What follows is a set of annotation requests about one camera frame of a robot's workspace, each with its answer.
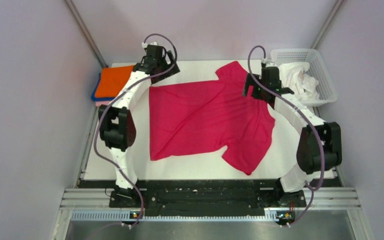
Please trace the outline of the crimson red t-shirt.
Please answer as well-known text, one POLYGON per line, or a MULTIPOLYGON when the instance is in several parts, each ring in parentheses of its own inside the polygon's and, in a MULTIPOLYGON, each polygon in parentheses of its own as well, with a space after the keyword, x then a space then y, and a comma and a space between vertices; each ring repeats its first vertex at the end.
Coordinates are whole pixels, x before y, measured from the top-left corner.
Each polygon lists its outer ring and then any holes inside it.
POLYGON ((239 62, 216 70, 217 79, 149 89, 152 161, 210 153, 250 175, 272 144, 275 119, 268 104, 243 96, 247 71, 239 62))

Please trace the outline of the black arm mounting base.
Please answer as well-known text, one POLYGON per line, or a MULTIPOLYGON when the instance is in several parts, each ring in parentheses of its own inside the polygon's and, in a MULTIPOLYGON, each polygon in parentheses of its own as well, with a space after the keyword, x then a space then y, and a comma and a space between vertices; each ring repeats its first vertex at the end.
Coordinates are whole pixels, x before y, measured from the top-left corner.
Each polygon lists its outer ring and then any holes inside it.
MULTIPOLYGON (((302 189, 300 197, 287 205, 274 200, 277 180, 139 180, 140 195, 133 199, 115 193, 112 180, 81 180, 77 189, 109 190, 109 209, 143 211, 144 215, 183 217, 263 216, 268 211, 281 211, 295 216, 310 210, 314 194, 302 189)), ((329 179, 322 188, 338 188, 339 182, 329 179)))

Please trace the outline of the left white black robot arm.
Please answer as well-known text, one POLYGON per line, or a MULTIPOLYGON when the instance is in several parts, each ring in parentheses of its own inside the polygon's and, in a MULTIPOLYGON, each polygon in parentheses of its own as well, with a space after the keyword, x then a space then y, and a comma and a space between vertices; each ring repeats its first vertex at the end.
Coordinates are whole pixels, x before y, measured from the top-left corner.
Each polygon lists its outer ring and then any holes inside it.
POLYGON ((128 151, 137 134, 132 110, 151 85, 180 72, 177 65, 177 49, 166 50, 155 42, 144 43, 142 46, 145 56, 133 66, 117 97, 109 104, 99 107, 99 121, 95 133, 95 138, 101 139, 111 154, 111 157, 100 153, 97 153, 97 156, 114 166, 115 194, 121 196, 121 200, 129 207, 136 206, 141 198, 140 190, 136 186, 138 177, 128 151))

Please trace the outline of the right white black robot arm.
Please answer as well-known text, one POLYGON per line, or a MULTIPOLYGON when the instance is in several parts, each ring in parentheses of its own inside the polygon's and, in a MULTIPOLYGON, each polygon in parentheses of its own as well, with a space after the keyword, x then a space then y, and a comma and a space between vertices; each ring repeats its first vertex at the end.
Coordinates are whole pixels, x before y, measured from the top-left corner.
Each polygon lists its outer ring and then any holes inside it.
POLYGON ((282 86, 276 66, 263 64, 260 75, 248 73, 242 91, 244 97, 249 95, 249 89, 252 98, 268 103, 299 134, 296 164, 276 180, 273 200, 279 206, 301 201, 302 188, 310 183, 313 173, 320 173, 318 189, 323 183, 324 173, 342 163, 341 127, 337 122, 326 122, 300 103, 290 88, 282 86))

